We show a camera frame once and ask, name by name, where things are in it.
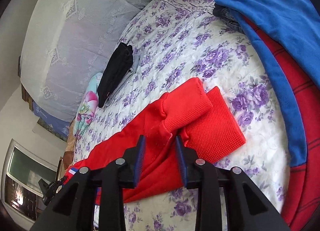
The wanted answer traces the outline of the folded black garment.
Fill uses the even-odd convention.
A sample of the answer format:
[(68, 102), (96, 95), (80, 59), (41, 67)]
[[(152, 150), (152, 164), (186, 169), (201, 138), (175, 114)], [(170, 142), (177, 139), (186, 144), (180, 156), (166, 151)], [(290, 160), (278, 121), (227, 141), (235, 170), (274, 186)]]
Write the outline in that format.
[(99, 108), (104, 106), (132, 65), (132, 46), (120, 43), (111, 55), (97, 88)]

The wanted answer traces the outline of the red striped track pants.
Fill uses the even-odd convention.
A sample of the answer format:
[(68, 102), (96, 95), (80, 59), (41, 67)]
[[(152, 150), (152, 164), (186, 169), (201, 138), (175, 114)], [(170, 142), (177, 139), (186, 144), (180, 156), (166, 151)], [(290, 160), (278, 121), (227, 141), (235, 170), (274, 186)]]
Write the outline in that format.
[(198, 78), (191, 78), (158, 100), (148, 104), (120, 132), (97, 144), (88, 158), (66, 171), (71, 178), (83, 166), (95, 170), (120, 158), (126, 149), (146, 139), (142, 174), (135, 189), (124, 190), (124, 201), (132, 202), (180, 188), (175, 137), (215, 163), (245, 144), (245, 137), (218, 87), (208, 92)]

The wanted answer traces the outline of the purple floral bed quilt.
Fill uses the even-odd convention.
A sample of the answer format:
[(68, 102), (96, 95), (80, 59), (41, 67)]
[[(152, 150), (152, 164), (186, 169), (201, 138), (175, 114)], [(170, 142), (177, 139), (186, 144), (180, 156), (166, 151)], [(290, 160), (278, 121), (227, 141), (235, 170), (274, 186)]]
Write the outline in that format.
[(213, 15), (214, 0), (152, 0), (121, 35), (139, 58), (136, 73), (112, 103), (95, 112), (74, 150), (74, 162), (125, 127), (149, 103), (198, 77), (219, 87), (246, 143), (216, 166), (238, 166), (281, 210), (290, 156), (276, 94), (249, 39)]

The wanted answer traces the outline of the red striped blanket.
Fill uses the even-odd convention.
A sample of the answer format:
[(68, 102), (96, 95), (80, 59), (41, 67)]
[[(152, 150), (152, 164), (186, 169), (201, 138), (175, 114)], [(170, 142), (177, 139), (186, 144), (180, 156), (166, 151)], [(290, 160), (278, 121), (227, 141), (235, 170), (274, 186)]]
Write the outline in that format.
[(290, 178), (281, 215), (291, 230), (319, 230), (319, 89), (290, 54), (242, 17), (285, 122)]

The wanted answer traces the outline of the folded grey garment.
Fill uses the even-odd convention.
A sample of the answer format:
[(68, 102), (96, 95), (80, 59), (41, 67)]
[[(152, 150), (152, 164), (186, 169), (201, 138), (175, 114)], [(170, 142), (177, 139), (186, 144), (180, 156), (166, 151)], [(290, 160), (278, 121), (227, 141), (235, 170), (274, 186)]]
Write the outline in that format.
[(125, 74), (125, 76), (123, 77), (123, 79), (120, 81), (120, 83), (118, 84), (118, 86), (115, 88), (115, 90), (112, 92), (112, 94), (107, 98), (105, 105), (108, 107), (111, 105), (112, 103), (112, 99), (115, 97), (115, 95), (119, 92), (119, 90), (124, 86), (124, 84), (130, 79), (130, 77), (136, 73), (137, 67), (139, 64), (139, 55), (133, 55), (133, 65), (131, 66), (131, 68), (129, 68), (129, 70), (127, 71), (127, 73)]

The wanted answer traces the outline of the lavender lace headboard cover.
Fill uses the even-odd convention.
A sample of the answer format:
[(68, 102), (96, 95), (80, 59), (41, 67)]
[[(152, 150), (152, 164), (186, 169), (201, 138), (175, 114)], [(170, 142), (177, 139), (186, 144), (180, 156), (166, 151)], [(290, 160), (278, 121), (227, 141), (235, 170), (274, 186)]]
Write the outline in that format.
[(89, 80), (152, 0), (38, 0), (21, 54), (21, 83), (45, 112), (71, 121)]

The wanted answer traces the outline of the blue fleece garment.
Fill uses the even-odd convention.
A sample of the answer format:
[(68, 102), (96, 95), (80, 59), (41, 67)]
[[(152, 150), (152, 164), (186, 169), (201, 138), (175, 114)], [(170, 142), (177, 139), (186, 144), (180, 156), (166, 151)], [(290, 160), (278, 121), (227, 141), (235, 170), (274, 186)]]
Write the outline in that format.
[(319, 14), (310, 0), (215, 0), (279, 43), (319, 89)]

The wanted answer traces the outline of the white framed window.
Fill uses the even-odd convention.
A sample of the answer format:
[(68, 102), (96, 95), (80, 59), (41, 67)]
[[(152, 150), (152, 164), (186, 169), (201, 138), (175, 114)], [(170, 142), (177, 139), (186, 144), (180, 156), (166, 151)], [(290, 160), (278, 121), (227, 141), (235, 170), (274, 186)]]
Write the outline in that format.
[(12, 139), (3, 164), (1, 200), (19, 216), (35, 222), (46, 207), (39, 180), (53, 182), (56, 171), (56, 166)]

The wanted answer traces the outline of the blue patterned pillow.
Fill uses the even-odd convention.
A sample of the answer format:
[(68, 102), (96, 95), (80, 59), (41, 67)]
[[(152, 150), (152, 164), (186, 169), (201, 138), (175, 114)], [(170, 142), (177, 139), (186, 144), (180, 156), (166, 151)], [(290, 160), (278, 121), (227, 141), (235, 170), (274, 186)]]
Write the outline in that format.
[(45, 125), (49, 127), (49, 130), (53, 130), (63, 137), (67, 137), (69, 134), (69, 122), (58, 119), (43, 109), (41, 109), (34, 101), (33, 101), (33, 113), (41, 118)]

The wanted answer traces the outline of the brown satin pillow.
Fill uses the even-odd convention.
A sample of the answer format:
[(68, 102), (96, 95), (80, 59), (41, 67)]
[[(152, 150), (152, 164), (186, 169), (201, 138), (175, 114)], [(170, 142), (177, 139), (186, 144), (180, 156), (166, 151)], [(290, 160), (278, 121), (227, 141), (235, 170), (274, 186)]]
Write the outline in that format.
[(67, 137), (67, 146), (63, 154), (63, 167), (65, 170), (72, 165), (74, 158), (74, 149), (76, 144), (76, 137), (73, 134), (75, 120), (72, 120), (71, 125), (69, 126), (69, 134)]

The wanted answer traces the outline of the dark denim jeans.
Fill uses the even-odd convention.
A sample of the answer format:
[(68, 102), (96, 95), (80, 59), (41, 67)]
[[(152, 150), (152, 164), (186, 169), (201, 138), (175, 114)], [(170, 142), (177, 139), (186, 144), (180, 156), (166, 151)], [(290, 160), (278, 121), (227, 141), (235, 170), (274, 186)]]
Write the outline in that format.
[(223, 23), (230, 29), (245, 34), (243, 29), (241, 28), (240, 24), (237, 20), (232, 16), (230, 13), (229, 8), (225, 6), (218, 5), (217, 3), (214, 4), (213, 8), (213, 15), (218, 17)]

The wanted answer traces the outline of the folded teal floral blanket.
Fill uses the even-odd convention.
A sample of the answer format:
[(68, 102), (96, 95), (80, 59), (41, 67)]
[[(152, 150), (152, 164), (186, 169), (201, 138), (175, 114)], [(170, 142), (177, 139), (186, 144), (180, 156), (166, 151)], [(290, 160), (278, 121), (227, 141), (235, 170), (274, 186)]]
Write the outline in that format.
[(93, 120), (96, 108), (98, 107), (98, 86), (102, 75), (101, 72), (98, 72), (91, 78), (78, 107), (73, 128), (73, 135), (77, 139), (82, 137)]

